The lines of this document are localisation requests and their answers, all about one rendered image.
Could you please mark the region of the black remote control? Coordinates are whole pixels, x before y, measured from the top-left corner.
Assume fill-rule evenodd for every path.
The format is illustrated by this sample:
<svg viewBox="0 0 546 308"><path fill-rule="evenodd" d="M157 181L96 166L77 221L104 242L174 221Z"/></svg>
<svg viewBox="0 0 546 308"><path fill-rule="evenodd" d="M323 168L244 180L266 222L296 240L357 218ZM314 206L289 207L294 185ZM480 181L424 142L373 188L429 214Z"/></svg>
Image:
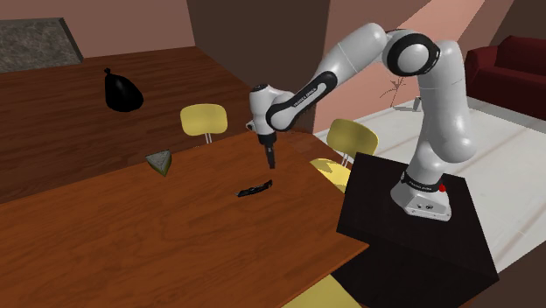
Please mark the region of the black remote control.
<svg viewBox="0 0 546 308"><path fill-rule="evenodd" d="M235 195L237 197L239 197L239 198L244 197L244 196L249 196L249 195L260 193L260 192L262 192L264 190L267 190L267 189L271 188L271 186L272 186L272 180L270 179L270 180L268 180L267 182L265 182L263 184L252 186L250 188L240 190L239 192L236 192Z"/></svg>

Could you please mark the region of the bare twig plant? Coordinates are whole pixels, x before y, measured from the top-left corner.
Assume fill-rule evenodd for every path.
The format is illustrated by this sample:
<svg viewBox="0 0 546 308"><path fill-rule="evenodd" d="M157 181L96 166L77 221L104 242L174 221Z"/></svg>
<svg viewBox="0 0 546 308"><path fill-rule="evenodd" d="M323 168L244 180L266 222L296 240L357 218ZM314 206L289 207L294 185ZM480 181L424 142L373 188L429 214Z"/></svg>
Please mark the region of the bare twig plant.
<svg viewBox="0 0 546 308"><path fill-rule="evenodd" d="M392 80L390 82L392 84L392 87L380 95L380 98L383 98L386 95L392 95L389 104L391 108L395 105L396 97L398 96L400 88L405 85L404 80L404 77L398 77L396 80Z"/></svg>

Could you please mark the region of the yellow chair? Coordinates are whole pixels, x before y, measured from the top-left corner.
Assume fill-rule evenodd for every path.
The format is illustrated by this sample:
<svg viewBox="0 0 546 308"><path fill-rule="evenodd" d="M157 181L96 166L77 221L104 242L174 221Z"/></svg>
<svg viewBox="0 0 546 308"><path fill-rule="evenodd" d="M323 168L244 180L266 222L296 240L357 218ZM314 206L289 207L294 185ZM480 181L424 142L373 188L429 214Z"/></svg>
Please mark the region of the yellow chair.
<svg viewBox="0 0 546 308"><path fill-rule="evenodd" d="M361 305L328 275L282 308L361 308Z"/></svg>
<svg viewBox="0 0 546 308"><path fill-rule="evenodd" d="M338 163L328 158L316 158L311 164L343 193L350 176L347 168L349 158L355 158L357 152L374 155L379 138L366 126L347 119L336 119L326 137L327 145L342 154Z"/></svg>
<svg viewBox="0 0 546 308"><path fill-rule="evenodd" d="M228 128L226 110L218 104L193 104L180 110L183 131L191 137L203 135L210 144L212 134L224 133Z"/></svg>

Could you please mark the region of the dark red sofa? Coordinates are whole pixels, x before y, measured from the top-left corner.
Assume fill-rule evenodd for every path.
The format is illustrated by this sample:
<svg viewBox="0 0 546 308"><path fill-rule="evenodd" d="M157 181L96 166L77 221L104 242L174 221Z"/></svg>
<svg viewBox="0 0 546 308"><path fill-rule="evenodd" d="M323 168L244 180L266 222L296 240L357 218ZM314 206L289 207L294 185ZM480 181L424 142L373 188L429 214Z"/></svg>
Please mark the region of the dark red sofa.
<svg viewBox="0 0 546 308"><path fill-rule="evenodd" d="M546 121L546 39L508 36L465 56L467 95Z"/></svg>

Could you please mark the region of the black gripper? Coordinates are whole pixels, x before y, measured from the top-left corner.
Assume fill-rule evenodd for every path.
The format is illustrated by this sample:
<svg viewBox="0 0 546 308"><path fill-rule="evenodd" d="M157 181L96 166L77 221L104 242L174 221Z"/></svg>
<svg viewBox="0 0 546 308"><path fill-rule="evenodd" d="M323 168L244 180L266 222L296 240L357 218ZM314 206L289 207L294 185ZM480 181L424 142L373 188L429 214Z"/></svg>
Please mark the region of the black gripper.
<svg viewBox="0 0 546 308"><path fill-rule="evenodd" d="M277 140L277 133L273 132L267 135L258 134L257 137L258 137L259 143L265 147L265 153L266 153L269 168L274 169L276 167L276 161L275 161L275 153L273 150L273 145Z"/></svg>

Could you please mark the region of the black robot stand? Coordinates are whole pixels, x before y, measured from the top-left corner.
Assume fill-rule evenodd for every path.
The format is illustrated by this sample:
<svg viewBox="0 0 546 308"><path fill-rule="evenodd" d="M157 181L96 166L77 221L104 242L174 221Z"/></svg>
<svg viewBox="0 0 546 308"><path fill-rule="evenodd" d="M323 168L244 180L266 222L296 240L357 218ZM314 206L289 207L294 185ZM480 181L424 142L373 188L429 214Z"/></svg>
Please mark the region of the black robot stand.
<svg viewBox="0 0 546 308"><path fill-rule="evenodd" d="M370 308L459 308L499 280L467 183L442 177L447 222L410 216L390 197L406 167L357 154L337 230L368 247L332 275Z"/></svg>

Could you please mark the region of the grey-green wedge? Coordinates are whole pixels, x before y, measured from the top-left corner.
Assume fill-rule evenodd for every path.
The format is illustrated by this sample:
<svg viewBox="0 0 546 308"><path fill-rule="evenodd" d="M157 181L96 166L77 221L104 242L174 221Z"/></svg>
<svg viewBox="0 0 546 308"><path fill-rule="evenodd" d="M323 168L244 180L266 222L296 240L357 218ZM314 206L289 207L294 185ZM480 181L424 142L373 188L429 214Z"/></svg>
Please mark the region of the grey-green wedge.
<svg viewBox="0 0 546 308"><path fill-rule="evenodd" d="M167 175L172 163L172 154L169 150L161 150L159 152L147 155L145 158L153 170L164 177Z"/></svg>

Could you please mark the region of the black garbage bag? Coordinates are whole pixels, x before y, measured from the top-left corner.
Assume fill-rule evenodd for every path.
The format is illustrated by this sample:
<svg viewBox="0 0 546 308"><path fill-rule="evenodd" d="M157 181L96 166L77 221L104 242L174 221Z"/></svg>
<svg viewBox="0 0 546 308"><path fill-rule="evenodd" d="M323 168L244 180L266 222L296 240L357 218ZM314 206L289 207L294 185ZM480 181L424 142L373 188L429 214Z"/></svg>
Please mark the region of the black garbage bag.
<svg viewBox="0 0 546 308"><path fill-rule="evenodd" d="M108 67L104 69L104 73L105 102L110 109L131 112L143 106L143 94L134 83L121 75L111 73Z"/></svg>

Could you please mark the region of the brown wooden table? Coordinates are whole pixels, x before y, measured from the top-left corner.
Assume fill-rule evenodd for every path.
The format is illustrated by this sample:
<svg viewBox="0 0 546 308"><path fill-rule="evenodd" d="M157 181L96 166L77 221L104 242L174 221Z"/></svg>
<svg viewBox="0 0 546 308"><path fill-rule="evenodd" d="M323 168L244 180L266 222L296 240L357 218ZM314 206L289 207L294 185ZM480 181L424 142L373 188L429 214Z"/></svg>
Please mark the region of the brown wooden table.
<svg viewBox="0 0 546 308"><path fill-rule="evenodd" d="M0 308L281 308L358 255L341 192L251 132L0 206ZM240 190L272 180L244 197Z"/></svg>

